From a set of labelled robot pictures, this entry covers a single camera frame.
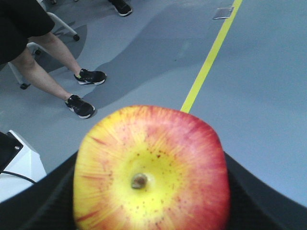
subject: white object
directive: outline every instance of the white object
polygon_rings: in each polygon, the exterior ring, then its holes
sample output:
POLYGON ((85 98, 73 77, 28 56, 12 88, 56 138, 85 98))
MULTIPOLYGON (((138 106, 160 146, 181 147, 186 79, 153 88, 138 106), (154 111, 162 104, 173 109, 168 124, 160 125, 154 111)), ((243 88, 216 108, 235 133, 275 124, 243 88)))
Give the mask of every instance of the white object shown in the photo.
MULTIPOLYGON (((22 143, 23 147, 4 170, 26 176, 35 182, 44 178, 46 171, 39 154, 20 135, 17 135, 12 130, 9 132, 22 143)), ((23 178, 1 173, 0 203, 32 185, 30 181, 23 178)))

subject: black cable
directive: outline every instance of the black cable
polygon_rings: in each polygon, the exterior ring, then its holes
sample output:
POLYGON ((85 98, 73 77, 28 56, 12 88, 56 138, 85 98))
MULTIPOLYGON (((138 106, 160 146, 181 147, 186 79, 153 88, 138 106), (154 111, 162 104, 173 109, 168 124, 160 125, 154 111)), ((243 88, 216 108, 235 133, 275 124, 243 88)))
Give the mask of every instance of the black cable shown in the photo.
POLYGON ((33 184, 36 184, 36 182, 32 179, 30 179, 29 177, 26 177, 26 176, 23 176, 23 175, 20 175, 18 173, 14 173, 14 172, 9 172, 9 171, 0 171, 0 173, 4 173, 4 174, 9 174, 9 175, 12 175, 12 176, 17 176, 17 177, 20 177, 22 179, 25 179, 33 184))

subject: black device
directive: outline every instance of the black device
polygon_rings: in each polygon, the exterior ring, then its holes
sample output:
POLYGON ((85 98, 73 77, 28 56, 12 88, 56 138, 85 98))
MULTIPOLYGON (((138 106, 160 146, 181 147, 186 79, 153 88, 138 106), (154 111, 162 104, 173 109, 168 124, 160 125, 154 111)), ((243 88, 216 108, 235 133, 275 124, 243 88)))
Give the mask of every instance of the black device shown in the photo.
POLYGON ((22 148, 22 143, 10 132, 7 134, 0 132, 0 173, 4 171, 22 148))

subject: person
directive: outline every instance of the person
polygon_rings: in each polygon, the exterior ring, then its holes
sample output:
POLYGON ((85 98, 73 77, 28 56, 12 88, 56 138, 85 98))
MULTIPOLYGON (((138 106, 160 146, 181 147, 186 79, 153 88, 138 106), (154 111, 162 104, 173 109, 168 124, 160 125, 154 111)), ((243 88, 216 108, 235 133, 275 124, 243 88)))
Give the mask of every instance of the person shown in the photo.
POLYGON ((132 13, 132 8, 124 0, 108 0, 114 9, 118 12, 121 17, 128 16, 132 13))
POLYGON ((105 73, 80 67, 67 46, 51 32, 54 25, 36 0, 0 0, 0 64, 11 62, 32 85, 62 99, 80 118, 89 118, 95 107, 61 87, 26 47, 29 40, 41 45, 73 72, 80 85, 104 83, 105 73))

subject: bare leg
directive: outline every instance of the bare leg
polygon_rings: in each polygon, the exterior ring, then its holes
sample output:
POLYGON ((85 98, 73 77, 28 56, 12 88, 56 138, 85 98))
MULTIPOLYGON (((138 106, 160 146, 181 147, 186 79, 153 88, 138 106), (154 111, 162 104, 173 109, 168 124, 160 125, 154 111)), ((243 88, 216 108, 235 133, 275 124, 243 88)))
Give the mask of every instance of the bare leg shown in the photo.
POLYGON ((72 94, 64 90, 38 63, 26 48, 11 61, 20 73, 34 86, 58 98, 67 100, 72 94))
POLYGON ((31 37, 31 41, 41 45, 52 57, 70 69, 76 76, 79 75, 81 67, 73 57, 67 46, 53 33, 39 37, 31 37))

